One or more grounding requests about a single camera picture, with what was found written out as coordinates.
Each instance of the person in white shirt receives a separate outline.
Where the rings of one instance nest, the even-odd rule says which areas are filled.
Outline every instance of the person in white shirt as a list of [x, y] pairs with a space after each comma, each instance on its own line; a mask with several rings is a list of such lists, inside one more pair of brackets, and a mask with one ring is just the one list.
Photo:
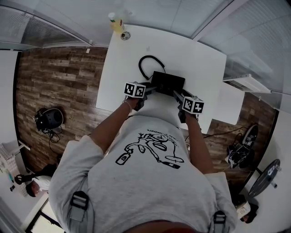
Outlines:
[[223, 232], [233, 231], [237, 213], [226, 175], [216, 173], [197, 119], [186, 114], [188, 154], [174, 125], [153, 117], [128, 118], [137, 102], [127, 99], [91, 136], [68, 142], [49, 188], [62, 228], [70, 233], [205, 233], [222, 211]]
[[32, 178], [32, 182], [26, 186], [26, 191], [30, 196], [36, 197], [40, 192], [49, 190], [50, 181], [49, 176]]
[[36, 197], [39, 192], [47, 192], [49, 190], [51, 177], [55, 173], [57, 165], [58, 164], [48, 164], [41, 171], [36, 172], [35, 174], [27, 176], [17, 175], [16, 177], [14, 177], [14, 180], [19, 185], [25, 182], [32, 181], [28, 185], [26, 185], [26, 191], [31, 197]]

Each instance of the white shirt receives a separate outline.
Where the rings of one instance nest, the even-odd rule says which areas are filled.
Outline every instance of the white shirt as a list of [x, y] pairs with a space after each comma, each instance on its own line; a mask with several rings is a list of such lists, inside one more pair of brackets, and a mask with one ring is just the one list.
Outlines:
[[32, 180], [35, 181], [39, 185], [40, 191], [49, 190], [51, 177], [39, 176], [39, 177], [32, 178]]
[[[79, 190], [89, 196], [84, 228], [70, 219], [70, 200]], [[72, 233], [121, 233], [157, 219], [208, 232], [218, 210], [231, 230], [237, 221], [225, 173], [203, 175], [191, 164], [181, 131], [145, 116], [125, 121], [105, 157], [89, 136], [70, 141], [49, 199], [60, 225]]]

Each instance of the yellow bottle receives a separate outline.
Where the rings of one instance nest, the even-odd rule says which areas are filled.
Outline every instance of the yellow bottle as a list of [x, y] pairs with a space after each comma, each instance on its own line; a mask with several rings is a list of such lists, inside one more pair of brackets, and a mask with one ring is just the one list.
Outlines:
[[118, 19], [114, 12], [109, 13], [108, 17], [111, 21], [111, 28], [115, 32], [120, 33], [120, 34], [124, 32], [124, 24], [123, 24], [122, 19]]

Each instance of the wood panel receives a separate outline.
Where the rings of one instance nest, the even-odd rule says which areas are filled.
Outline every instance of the wood panel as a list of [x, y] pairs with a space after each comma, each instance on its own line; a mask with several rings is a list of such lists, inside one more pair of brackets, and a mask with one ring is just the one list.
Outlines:
[[[69, 140], [79, 140], [109, 115], [109, 111], [97, 109], [96, 99], [106, 48], [61, 47], [33, 49], [22, 53], [16, 87], [16, 111], [20, 138], [31, 147], [23, 151], [26, 166], [38, 171], [56, 161], [56, 154], [49, 148], [48, 135], [36, 129], [32, 117], [42, 107], [60, 107], [65, 113], [61, 140], [51, 143], [51, 148], [62, 153]], [[259, 125], [259, 135], [254, 145], [253, 170], [261, 160], [264, 147], [273, 126], [276, 111], [252, 94], [246, 93], [237, 125], [212, 120], [208, 135], [224, 133], [245, 127], [236, 132], [206, 138], [217, 171], [225, 171], [231, 190], [238, 191], [250, 172], [229, 169], [224, 161], [226, 148], [238, 133], [244, 134], [252, 124]]]

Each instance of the glass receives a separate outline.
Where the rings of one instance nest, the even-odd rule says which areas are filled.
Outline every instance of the glass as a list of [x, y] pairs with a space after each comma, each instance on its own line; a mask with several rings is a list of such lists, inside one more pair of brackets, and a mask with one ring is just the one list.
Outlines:
[[[227, 55], [225, 77], [251, 74], [270, 90], [291, 94], [290, 25], [287, 1], [250, 0], [200, 42]], [[281, 94], [257, 96], [275, 108], [283, 107]]]
[[0, 6], [0, 41], [42, 47], [50, 43], [78, 42], [72, 35], [21, 10]]
[[229, 0], [43, 0], [34, 11], [93, 41], [107, 46], [112, 29], [108, 14], [124, 23], [162, 29], [191, 37], [199, 26]]

